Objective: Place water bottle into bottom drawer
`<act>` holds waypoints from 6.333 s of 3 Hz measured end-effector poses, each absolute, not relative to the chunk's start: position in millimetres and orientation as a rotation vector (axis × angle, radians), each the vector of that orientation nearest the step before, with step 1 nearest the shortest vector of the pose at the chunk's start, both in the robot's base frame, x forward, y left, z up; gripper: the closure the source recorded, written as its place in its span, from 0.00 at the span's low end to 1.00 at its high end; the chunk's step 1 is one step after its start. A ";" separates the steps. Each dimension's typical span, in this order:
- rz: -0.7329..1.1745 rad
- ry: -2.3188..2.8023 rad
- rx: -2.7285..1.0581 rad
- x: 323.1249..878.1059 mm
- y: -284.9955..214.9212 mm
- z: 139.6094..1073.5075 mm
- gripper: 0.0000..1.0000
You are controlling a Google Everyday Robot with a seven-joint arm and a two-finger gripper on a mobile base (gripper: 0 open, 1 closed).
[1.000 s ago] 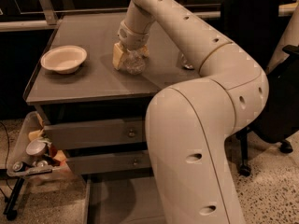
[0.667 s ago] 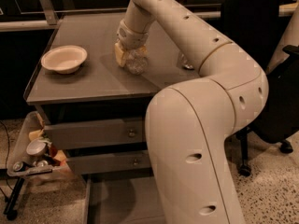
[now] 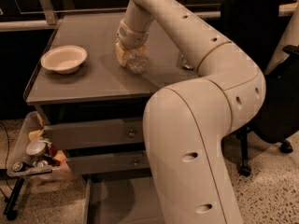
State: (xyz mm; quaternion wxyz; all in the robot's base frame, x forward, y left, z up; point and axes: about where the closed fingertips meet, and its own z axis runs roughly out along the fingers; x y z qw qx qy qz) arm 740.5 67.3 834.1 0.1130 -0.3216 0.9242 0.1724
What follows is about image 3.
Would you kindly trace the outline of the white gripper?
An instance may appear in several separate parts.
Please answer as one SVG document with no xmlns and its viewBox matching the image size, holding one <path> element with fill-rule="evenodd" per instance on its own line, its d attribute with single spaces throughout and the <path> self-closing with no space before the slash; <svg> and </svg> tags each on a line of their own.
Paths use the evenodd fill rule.
<svg viewBox="0 0 299 224">
<path fill-rule="evenodd" d="M 125 20 L 121 20 L 117 35 L 120 41 L 117 41 L 115 44 L 116 56 L 119 64 L 125 67 L 126 60 L 124 55 L 127 49 L 137 49 L 143 46 L 149 37 L 149 33 L 134 31 L 125 23 Z"/>
</svg>

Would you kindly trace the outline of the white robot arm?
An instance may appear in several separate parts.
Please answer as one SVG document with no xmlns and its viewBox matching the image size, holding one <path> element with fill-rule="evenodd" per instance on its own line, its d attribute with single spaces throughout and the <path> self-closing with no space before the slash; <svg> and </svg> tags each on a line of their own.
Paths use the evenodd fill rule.
<svg viewBox="0 0 299 224">
<path fill-rule="evenodd" d="M 118 28 L 119 63 L 145 54 L 157 21 L 195 72 L 148 100 L 143 138 L 165 224 L 243 224 L 222 139 L 252 120 L 273 133 L 298 126 L 298 106 L 233 41 L 176 0 L 130 0 Z"/>
</svg>

